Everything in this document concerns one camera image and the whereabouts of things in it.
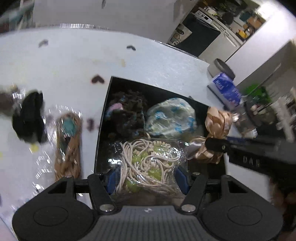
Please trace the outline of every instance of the black box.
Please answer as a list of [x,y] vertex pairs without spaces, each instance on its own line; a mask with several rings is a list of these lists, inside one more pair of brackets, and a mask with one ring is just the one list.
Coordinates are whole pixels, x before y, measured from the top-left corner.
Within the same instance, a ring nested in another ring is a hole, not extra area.
[[[158,88],[151,85],[139,83],[132,80],[126,80],[118,77],[111,77],[107,96],[104,103],[103,113],[101,117],[97,147],[96,147],[96,157],[94,172],[107,172],[109,169],[108,153],[106,151],[109,140],[100,138],[101,134],[106,131],[110,132],[110,126],[107,121],[104,121],[104,114],[108,109],[108,104],[112,100],[112,94],[119,91],[126,92],[128,90],[141,92],[148,101],[148,107],[152,107],[158,103],[161,103],[170,98],[182,98],[187,101],[195,110],[197,125],[202,125],[204,130],[204,135],[208,135],[208,131],[205,127],[205,119],[207,117],[208,106],[200,102],[197,102],[191,98]],[[199,164],[196,161],[188,161],[188,170],[190,172],[200,172],[208,176],[209,178],[220,178],[221,175],[225,174],[224,159],[222,158],[219,164]]]

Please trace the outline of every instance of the white wall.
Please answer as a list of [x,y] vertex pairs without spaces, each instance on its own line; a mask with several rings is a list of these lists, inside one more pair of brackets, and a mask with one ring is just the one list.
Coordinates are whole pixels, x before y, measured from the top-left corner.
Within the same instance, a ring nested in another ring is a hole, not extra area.
[[226,62],[238,85],[296,35],[296,18],[283,6]]
[[164,43],[197,0],[35,0],[33,20],[41,26],[84,23]]
[[289,67],[281,76],[267,85],[266,90],[273,101],[277,101],[283,95],[290,95],[291,87],[296,87],[296,70]]
[[237,87],[238,89],[244,93],[244,90],[252,85],[252,84],[260,84],[263,80],[265,80],[277,67],[279,64],[280,67],[274,73],[274,75],[269,79],[269,81],[265,84],[267,86],[279,76],[281,76],[291,65],[291,50],[293,44],[288,42],[284,45],[279,51],[277,51],[270,59],[268,59],[264,64],[260,66],[260,68],[256,69],[252,74],[250,74],[246,79],[240,82]]

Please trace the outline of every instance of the green bead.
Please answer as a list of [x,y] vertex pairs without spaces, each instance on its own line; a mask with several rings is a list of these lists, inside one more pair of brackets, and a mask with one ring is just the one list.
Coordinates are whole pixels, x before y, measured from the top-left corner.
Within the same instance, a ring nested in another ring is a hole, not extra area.
[[141,161],[141,157],[139,156],[134,156],[131,160],[132,164],[140,162]]
[[154,177],[157,180],[161,180],[161,170],[160,169],[155,169],[155,168],[151,168],[148,171],[148,175],[151,177]]
[[164,145],[160,145],[160,146],[154,146],[153,150],[158,153],[164,153],[164,152],[168,151],[168,148]]
[[148,152],[144,151],[141,153],[141,159],[145,158],[146,156],[148,156]]
[[62,132],[70,137],[74,136],[77,132],[75,121],[68,117],[63,120]]
[[128,181],[128,180],[125,180],[125,183],[126,183],[126,186],[128,187],[128,189],[131,191],[131,192],[138,192],[140,191],[140,187],[134,183],[133,181]]

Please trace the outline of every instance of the white cabinet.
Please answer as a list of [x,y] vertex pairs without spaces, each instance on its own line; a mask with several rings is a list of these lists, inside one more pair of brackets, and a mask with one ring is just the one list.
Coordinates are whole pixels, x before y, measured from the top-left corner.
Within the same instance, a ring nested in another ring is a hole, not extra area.
[[217,29],[218,31],[220,31],[220,32],[223,32],[223,31],[226,30],[225,28],[223,28],[223,27],[222,27],[219,23],[217,23],[216,21],[212,21],[211,25],[212,25],[215,29]]
[[240,46],[228,31],[223,30],[198,58],[207,63],[212,63],[216,58],[226,61]]

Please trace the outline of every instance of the round lid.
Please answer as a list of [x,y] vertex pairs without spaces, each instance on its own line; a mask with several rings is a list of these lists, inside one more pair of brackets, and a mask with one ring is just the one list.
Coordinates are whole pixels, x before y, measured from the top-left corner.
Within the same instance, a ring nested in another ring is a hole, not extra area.
[[12,226],[19,240],[75,241],[91,229],[94,215],[87,205],[51,195],[31,200],[15,212]]
[[217,58],[214,60],[214,64],[221,72],[225,73],[230,79],[234,80],[235,78],[234,72],[231,70],[231,68],[229,68],[229,66],[224,61]]
[[207,206],[202,221],[208,231],[226,241],[268,241],[280,232],[280,212],[252,196],[234,194]]

